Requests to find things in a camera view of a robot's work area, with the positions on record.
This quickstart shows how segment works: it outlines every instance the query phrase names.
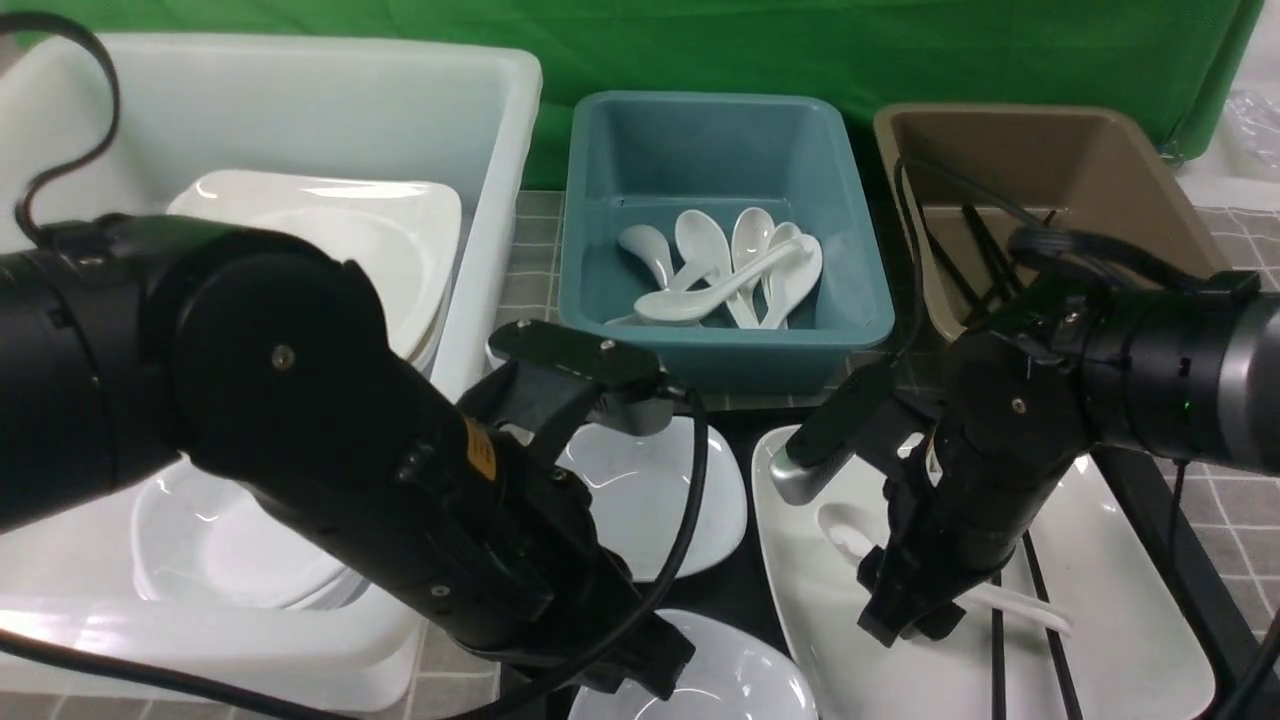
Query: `wire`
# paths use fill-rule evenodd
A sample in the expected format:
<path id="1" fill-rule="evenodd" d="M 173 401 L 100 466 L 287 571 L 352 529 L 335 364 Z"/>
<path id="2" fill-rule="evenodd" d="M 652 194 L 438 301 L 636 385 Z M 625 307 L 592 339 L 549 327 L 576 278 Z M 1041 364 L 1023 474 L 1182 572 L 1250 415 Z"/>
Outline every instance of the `wire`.
<path id="1" fill-rule="evenodd" d="M 268 717 L 279 717 L 280 720 L 349 720 L 346 715 L 315 710 L 209 678 L 200 678 L 168 667 L 143 665 L 105 655 L 95 655 L 28 638 L 12 630 L 0 630 L 0 652 L 61 670 L 110 678 L 113 680 L 141 683 L 154 688 L 202 697 L 214 702 L 234 705 L 236 707 L 266 715 Z"/>
<path id="2" fill-rule="evenodd" d="M 689 478 L 689 498 L 676 532 L 676 542 L 667 555 L 658 577 L 631 612 L 609 633 L 579 651 L 564 662 L 534 678 L 527 684 L 512 691 L 489 705 L 454 715 L 445 720 L 480 720 L 507 716 L 524 706 L 559 689 L 595 662 L 608 655 L 613 647 L 649 618 L 671 589 L 676 573 L 685 564 L 689 547 L 692 544 L 698 516 L 703 507 L 703 495 L 707 489 L 707 446 L 709 429 L 707 406 L 696 391 L 677 392 L 690 406 L 694 418 L 694 465 Z M 49 665 L 74 673 L 84 673 L 113 680 L 140 683 L 182 694 L 201 697 L 214 702 L 232 705 L 242 710 L 257 712 L 278 720 L 352 720 L 347 715 L 306 707 L 285 700 L 274 698 L 253 691 L 237 688 L 227 683 L 200 678 L 166 667 L 156 667 L 129 660 L 119 660 L 63 647 L 35 638 L 28 638 L 10 630 L 0 629 L 0 652 L 13 655 L 41 665 Z"/>
<path id="3" fill-rule="evenodd" d="M 1253 696 L 1258 693 L 1262 682 L 1274 671 L 1276 660 L 1280 659 L 1280 611 L 1271 619 L 1266 637 L 1262 638 L 1262 647 L 1253 656 L 1253 662 L 1244 670 L 1244 676 L 1235 685 L 1231 694 L 1219 706 L 1215 720 L 1236 720 L 1244 714 Z"/>
<path id="4" fill-rule="evenodd" d="M 897 206 L 902 209 L 906 214 L 906 237 L 911 243 L 911 258 L 914 263 L 911 264 L 911 279 L 913 279 L 913 292 L 915 295 L 915 307 L 914 315 L 911 318 L 911 329 L 906 336 L 906 341 L 893 351 L 890 364 L 897 365 L 897 361 L 906 355 L 906 351 L 915 345 L 915 340 L 920 337 L 920 328 L 924 327 L 924 259 L 920 256 L 920 237 L 915 233 L 915 222 L 911 219 L 910 205 L 906 202 L 906 158 L 899 156 L 897 163 L 893 164 L 893 188 L 897 192 Z M 920 213 L 920 222 L 924 222 L 924 213 Z"/>
<path id="5" fill-rule="evenodd" d="M 95 145 L 88 152 L 77 158 L 74 160 L 63 163 L 50 168 L 27 183 L 27 190 L 22 193 L 18 204 L 14 205 L 13 218 L 18 223 L 18 228 L 23 234 L 27 236 L 31 242 L 36 243 L 36 247 L 45 246 L 45 233 L 32 219 L 31 205 L 36 199 L 36 193 L 40 192 L 50 182 L 76 172 L 93 160 L 102 156 L 104 152 L 115 141 L 115 135 L 120 128 L 120 79 L 115 73 L 115 63 L 111 61 L 110 53 L 106 51 L 106 46 L 102 41 L 93 35 L 87 27 L 64 18 L 63 15 L 55 15 L 54 13 L 4 13 L 0 14 L 0 36 L 12 35 L 15 32 L 44 32 L 46 35 L 56 35 L 64 37 L 82 49 L 88 51 L 90 55 L 97 60 L 100 68 L 102 68 L 102 74 L 106 76 L 106 85 L 111 91 L 111 124 L 106 128 L 106 135 L 102 140 Z"/>
<path id="6" fill-rule="evenodd" d="M 1014 218 L 1016 218 L 1019 222 L 1021 222 L 1025 225 L 1038 225 L 1038 224 L 1041 224 L 1039 218 L 1037 218 L 1036 215 L 1033 215 L 1029 211 L 1027 211 L 1025 208 L 1018 205 L 1016 202 L 1014 202 L 1011 200 L 1001 197 L 1000 195 L 996 195 L 995 192 L 987 190 L 986 187 L 982 187 L 980 184 L 973 182 L 972 179 L 969 179 L 969 178 L 966 178 L 966 177 L 964 177 L 964 176 L 961 176 L 961 174 L 959 174 L 959 173 L 956 173 L 954 170 L 950 170 L 947 168 L 943 168 L 942 165 L 938 165 L 936 163 L 931 163 L 928 160 L 923 160 L 920 158 L 913 158 L 910 155 L 902 155 L 902 156 L 899 158 L 900 163 L 904 161 L 904 160 L 909 165 L 916 165 L 919 168 L 929 170 L 931 173 L 933 173 L 933 174 L 936 174 L 938 177 L 946 178 L 948 182 L 951 182 L 954 184 L 957 184 L 957 186 L 968 190 L 969 192 L 986 199 L 987 202 L 991 202 L 996 208 L 1000 208 L 1005 213 L 1009 213 L 1010 215 L 1012 215 Z"/>

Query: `green screen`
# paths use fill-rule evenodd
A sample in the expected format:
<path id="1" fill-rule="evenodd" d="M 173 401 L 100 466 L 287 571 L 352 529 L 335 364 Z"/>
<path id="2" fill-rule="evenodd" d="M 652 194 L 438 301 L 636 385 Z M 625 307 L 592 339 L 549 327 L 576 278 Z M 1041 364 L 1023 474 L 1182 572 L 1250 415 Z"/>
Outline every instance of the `green screen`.
<path id="1" fill-rule="evenodd" d="M 1262 0 L 14 0 L 96 31 L 378 36 L 521 47 L 543 65 L 525 184 L 562 187 L 600 90 L 810 95 L 865 127 L 896 101 L 1102 105 L 1208 143 Z"/>

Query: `white plastic bin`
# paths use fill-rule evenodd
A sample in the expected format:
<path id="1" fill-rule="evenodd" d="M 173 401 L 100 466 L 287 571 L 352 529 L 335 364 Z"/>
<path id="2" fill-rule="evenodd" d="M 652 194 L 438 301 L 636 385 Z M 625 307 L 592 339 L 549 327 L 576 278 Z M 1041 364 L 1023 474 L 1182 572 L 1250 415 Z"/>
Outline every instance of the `white plastic bin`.
<path id="1" fill-rule="evenodd" d="M 532 55 L 393 40 L 102 38 L 123 88 L 119 138 L 97 163 L 41 192 L 40 222 L 159 213 L 195 179 L 225 168 L 447 183 L 468 222 L 430 377 L 451 398 L 475 382 L 538 110 Z M 0 76 L 5 210 L 37 172 L 97 142 L 108 108 L 96 64 L 63 41 L 41 44 Z M 12 213 L 0 211 L 0 251 L 28 246 Z M 131 597 L 131 497 L 0 536 L 0 625 L 338 710 L 376 710 L 407 687 L 421 623 L 381 591 L 323 612 Z M 151 697 L 6 657 L 0 691 Z"/>

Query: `white bowl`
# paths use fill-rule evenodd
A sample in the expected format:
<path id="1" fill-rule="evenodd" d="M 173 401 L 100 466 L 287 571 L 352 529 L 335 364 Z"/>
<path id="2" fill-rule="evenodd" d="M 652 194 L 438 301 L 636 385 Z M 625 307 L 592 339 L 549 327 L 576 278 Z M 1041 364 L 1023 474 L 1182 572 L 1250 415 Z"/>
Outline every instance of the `white bowl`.
<path id="1" fill-rule="evenodd" d="M 186 460 L 147 480 L 129 541 L 134 587 L 145 600 L 289 607 L 332 601 L 314 596 L 346 570 L 243 488 Z"/>
<path id="2" fill-rule="evenodd" d="M 369 584 L 364 577 L 351 569 L 338 574 L 329 584 L 289 605 L 288 610 L 333 610 L 347 605 L 357 593 Z"/>
<path id="3" fill-rule="evenodd" d="M 582 689 L 568 720 L 817 720 L 809 683 L 781 652 L 684 610 L 659 610 L 696 651 L 667 702 L 631 680 L 614 694 Z"/>
<path id="4" fill-rule="evenodd" d="M 388 342 L 410 359 L 442 306 L 462 228 L 453 188 L 250 170 L 210 173 L 169 214 L 285 232 L 334 260 L 355 260 L 387 316 Z"/>
<path id="5" fill-rule="evenodd" d="M 621 555 L 637 582 L 658 575 L 676 542 L 692 462 L 690 418 L 673 418 L 667 428 L 650 437 L 584 425 L 559 457 L 559 465 L 577 473 L 591 491 L 591 518 L 600 544 Z M 701 515 L 676 577 L 699 573 L 724 560 L 742 542 L 744 533 L 742 474 L 724 436 L 710 428 Z"/>

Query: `square white plate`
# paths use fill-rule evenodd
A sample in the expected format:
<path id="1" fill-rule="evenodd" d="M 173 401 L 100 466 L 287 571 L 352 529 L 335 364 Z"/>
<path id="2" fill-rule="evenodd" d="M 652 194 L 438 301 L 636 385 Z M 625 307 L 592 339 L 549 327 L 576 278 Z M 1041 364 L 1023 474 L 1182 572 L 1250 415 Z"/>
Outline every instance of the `square white plate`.
<path id="1" fill-rule="evenodd" d="M 334 260 L 355 260 L 383 301 L 392 350 L 404 359 L 440 307 L 462 228 L 462 202 L 444 184 L 251 170 L 200 178 L 168 213 L 285 232 Z"/>
<path id="2" fill-rule="evenodd" d="M 765 434 L 751 457 L 760 550 L 791 656 L 824 720 L 991 717 L 991 612 L 969 614 L 941 642 L 884 648 L 858 628 L 869 593 L 818 528 L 824 502 L 883 514 L 884 475 L 855 457 L 809 505 L 782 501 L 769 461 L 795 427 Z M 1062 638 L 1089 720 L 1185 720 L 1213 698 L 1213 670 L 1097 466 L 1083 457 L 1032 527 L 1050 598 L 1073 618 Z M 1021 551 L 1005 587 L 1034 594 Z M 1065 717 L 1044 632 L 1005 616 L 1007 716 Z"/>

